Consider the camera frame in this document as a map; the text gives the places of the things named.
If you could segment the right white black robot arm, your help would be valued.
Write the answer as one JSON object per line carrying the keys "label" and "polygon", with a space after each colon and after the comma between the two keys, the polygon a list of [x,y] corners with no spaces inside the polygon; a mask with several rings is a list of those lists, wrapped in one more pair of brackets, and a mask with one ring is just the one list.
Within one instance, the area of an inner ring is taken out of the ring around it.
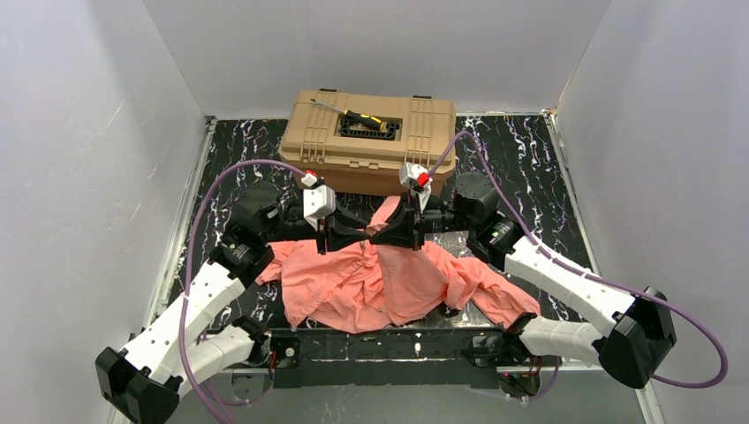
{"label": "right white black robot arm", "polygon": [[500,212],[499,201],[487,176],[463,174],[451,201],[439,201],[426,190],[403,193],[370,240],[418,250],[429,233],[466,231],[475,258],[536,285],[585,318],[562,322],[523,313],[501,341],[480,349],[482,358],[564,357],[602,367],[627,387],[644,388],[677,341],[665,296],[651,287],[644,298],[605,287],[563,256],[543,254],[543,244]]}

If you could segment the pink jacket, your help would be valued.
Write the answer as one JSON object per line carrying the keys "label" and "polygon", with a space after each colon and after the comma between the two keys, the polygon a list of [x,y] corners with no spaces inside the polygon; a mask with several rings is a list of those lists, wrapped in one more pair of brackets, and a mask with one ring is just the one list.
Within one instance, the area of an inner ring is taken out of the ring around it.
{"label": "pink jacket", "polygon": [[441,304],[461,310],[473,302],[494,324],[510,326],[541,307],[486,263],[458,258],[432,241],[418,250],[359,242],[319,254],[312,240],[272,244],[273,261],[257,277],[279,281],[287,322],[313,320],[347,333],[402,326]]}

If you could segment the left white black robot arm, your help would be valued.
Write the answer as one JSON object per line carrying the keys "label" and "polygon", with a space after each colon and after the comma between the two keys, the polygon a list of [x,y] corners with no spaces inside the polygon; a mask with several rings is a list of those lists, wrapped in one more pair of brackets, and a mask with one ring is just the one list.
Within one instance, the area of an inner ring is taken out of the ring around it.
{"label": "left white black robot arm", "polygon": [[252,318],[238,318],[207,340],[199,338],[270,265],[271,243],[310,240],[314,253],[325,254],[368,238],[367,222],[341,207],[329,186],[317,184],[301,196],[283,206],[274,185],[247,188],[181,298],[124,347],[97,356],[102,396],[130,422],[166,422],[187,393],[269,346],[270,330]]}

